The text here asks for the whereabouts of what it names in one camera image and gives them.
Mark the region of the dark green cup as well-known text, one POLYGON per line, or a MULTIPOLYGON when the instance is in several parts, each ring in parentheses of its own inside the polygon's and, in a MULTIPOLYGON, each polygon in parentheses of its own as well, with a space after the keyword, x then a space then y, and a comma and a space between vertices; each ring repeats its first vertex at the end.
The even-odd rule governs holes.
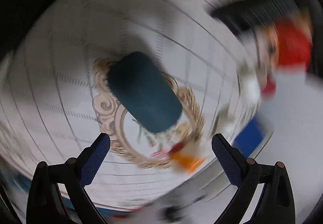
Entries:
POLYGON ((107 86, 125 109, 152 133, 171 128, 181 116, 182 104, 153 61, 133 52, 113 63, 107 86))

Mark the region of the white cup with plant print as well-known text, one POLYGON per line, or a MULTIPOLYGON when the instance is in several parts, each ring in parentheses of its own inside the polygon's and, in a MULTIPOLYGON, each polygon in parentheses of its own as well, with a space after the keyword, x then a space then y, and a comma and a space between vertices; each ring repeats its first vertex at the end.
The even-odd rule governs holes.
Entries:
POLYGON ((216 117, 213 133, 221 133, 229 141, 234 136, 236 126, 237 120, 229 112, 229 105, 226 105, 219 111, 216 117))

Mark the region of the orange white paper cup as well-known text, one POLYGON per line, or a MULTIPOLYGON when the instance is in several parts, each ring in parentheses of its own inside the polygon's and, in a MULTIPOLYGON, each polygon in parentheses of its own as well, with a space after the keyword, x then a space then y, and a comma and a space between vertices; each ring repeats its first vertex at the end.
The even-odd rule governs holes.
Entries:
POLYGON ((193 151, 186 151, 185 148, 187 145, 188 144, 184 141, 176 143, 168 151, 168 156, 170 161, 178 168, 190 174, 196 171, 204 163, 205 158, 193 154, 193 151))

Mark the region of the red paper cup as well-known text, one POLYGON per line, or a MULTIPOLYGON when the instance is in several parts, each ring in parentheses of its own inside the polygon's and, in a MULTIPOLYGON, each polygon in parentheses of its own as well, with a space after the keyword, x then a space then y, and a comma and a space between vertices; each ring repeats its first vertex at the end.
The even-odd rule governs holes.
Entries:
POLYGON ((277 89, 277 83, 273 75, 268 74, 266 77, 265 85, 261 87, 261 97, 263 99, 269 99, 274 97, 277 89))

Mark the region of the plain white paper cup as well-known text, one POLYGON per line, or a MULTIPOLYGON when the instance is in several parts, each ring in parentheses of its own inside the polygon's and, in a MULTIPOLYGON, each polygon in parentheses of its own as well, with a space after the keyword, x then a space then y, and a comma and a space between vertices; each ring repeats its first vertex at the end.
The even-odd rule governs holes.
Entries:
POLYGON ((261 89, 256 71, 244 64, 238 69, 238 81, 240 95, 252 105, 261 100, 261 89))

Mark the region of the floral diamond pattern tablecloth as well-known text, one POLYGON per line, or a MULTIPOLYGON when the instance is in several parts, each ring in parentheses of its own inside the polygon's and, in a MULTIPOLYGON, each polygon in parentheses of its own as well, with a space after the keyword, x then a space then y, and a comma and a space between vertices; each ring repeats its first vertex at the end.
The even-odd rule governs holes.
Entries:
POLYGON ((257 110, 240 91, 253 66, 249 33, 234 36, 209 0, 57 0, 19 46, 1 84, 1 155, 32 177, 100 133, 111 149, 92 201, 117 211, 150 203, 215 158, 226 110, 229 140, 257 110))

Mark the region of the red plastic bag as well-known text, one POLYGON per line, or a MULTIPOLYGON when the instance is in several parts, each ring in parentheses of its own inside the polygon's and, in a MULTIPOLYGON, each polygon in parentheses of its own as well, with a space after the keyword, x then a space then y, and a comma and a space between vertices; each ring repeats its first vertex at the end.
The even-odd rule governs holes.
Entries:
POLYGON ((301 17, 295 17, 276 22, 275 30, 278 38, 276 67, 305 72, 311 58, 310 23, 301 17))

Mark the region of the orange tissue box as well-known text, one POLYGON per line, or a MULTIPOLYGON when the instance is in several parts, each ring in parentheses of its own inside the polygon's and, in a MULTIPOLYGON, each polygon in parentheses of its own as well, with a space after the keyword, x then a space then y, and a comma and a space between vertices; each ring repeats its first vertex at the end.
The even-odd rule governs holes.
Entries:
POLYGON ((260 28, 256 31, 258 64, 266 70, 277 68, 279 50, 278 36, 274 27, 260 28))

